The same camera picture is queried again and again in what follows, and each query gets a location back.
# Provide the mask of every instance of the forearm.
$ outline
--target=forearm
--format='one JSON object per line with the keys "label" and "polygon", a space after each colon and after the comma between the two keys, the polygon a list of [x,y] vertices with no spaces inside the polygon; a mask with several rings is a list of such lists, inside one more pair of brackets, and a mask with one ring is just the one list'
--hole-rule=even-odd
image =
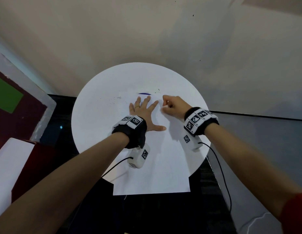
{"label": "forearm", "polygon": [[302,188],[274,168],[264,156],[217,124],[205,129],[206,137],[239,180],[276,217],[284,204]]}
{"label": "forearm", "polygon": [[0,216],[0,233],[55,233],[128,142],[114,133],[60,166]]}

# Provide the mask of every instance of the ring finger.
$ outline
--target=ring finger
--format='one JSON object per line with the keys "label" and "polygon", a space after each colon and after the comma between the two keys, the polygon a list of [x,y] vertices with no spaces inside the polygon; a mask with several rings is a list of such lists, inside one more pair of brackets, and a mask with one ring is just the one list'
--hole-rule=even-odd
{"label": "ring finger", "polygon": [[138,97],[137,101],[135,102],[135,109],[136,109],[136,107],[140,107],[140,102],[141,102],[141,98]]}

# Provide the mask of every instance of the person's left hand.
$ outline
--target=person's left hand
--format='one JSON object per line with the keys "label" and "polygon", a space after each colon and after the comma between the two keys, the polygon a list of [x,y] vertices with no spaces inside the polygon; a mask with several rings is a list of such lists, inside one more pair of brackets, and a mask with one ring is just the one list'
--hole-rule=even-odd
{"label": "person's left hand", "polygon": [[147,108],[147,105],[148,105],[148,102],[150,101],[150,99],[151,99],[151,96],[148,96],[147,98],[145,98],[145,100],[140,105],[141,98],[138,97],[137,101],[135,102],[135,106],[132,103],[130,103],[129,113],[130,113],[130,115],[137,115],[137,116],[145,119],[145,121],[147,122],[147,131],[151,131],[151,130],[164,131],[164,130],[166,130],[165,126],[154,125],[152,122],[151,113],[154,110],[154,108],[156,107],[156,105],[158,104],[158,100],[156,100],[154,103],[152,103]]}

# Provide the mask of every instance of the white round tabletop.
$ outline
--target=white round tabletop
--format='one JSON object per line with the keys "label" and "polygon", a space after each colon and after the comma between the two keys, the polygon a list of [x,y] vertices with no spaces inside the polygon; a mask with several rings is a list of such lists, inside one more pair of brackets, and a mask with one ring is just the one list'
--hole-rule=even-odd
{"label": "white round tabletop", "polygon": [[[208,109],[197,89],[180,74],[150,63],[126,63],[97,74],[78,95],[72,112],[72,134],[81,153],[111,132],[119,121],[118,96],[128,94],[167,94],[180,96],[194,107]],[[201,140],[210,145],[205,136]],[[200,156],[187,157],[189,172],[193,174],[204,161],[209,148],[200,148]]]}

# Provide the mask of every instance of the person's left arm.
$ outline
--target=person's left arm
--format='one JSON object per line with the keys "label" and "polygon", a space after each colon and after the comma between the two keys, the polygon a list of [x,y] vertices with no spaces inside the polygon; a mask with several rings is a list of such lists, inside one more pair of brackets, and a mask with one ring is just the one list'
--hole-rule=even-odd
{"label": "person's left arm", "polygon": [[[146,98],[140,107],[138,97],[136,110],[129,106],[130,114],[144,118],[147,131],[165,130],[152,123],[158,101],[147,108],[149,101]],[[0,234],[55,233],[128,143],[127,135],[113,133],[54,170],[0,216]]]}

